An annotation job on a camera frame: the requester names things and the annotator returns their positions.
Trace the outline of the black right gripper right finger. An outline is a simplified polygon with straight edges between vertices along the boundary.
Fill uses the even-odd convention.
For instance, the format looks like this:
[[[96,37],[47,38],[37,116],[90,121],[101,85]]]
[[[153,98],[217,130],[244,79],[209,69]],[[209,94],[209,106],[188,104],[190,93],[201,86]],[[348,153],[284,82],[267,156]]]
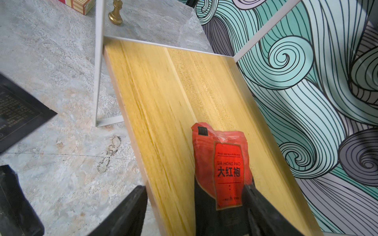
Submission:
[[[303,236],[251,185],[244,185],[242,203],[250,236]]]

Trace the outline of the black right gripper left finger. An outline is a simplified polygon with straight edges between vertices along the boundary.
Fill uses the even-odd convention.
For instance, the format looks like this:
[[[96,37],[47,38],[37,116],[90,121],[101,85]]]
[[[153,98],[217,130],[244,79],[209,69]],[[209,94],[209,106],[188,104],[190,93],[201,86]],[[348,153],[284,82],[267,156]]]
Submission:
[[[142,233],[148,195],[145,186],[138,185],[100,223],[90,236],[139,236]]]

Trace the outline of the red tea bag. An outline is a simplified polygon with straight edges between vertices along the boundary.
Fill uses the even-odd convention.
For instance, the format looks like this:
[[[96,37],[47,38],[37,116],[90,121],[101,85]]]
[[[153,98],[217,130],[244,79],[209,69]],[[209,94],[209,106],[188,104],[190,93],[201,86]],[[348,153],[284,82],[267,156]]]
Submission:
[[[195,158],[197,236],[247,235],[242,207],[244,185],[252,184],[248,143],[241,131],[216,131],[207,123],[192,126]]]

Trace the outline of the black tea bag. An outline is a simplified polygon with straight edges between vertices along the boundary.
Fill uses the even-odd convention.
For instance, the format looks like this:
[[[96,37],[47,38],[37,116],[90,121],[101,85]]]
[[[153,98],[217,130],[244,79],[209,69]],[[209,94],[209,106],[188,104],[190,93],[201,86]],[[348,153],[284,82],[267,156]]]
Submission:
[[[1,166],[1,235],[43,236],[45,228],[26,199],[17,174]]]
[[[1,153],[57,113],[1,74]]]

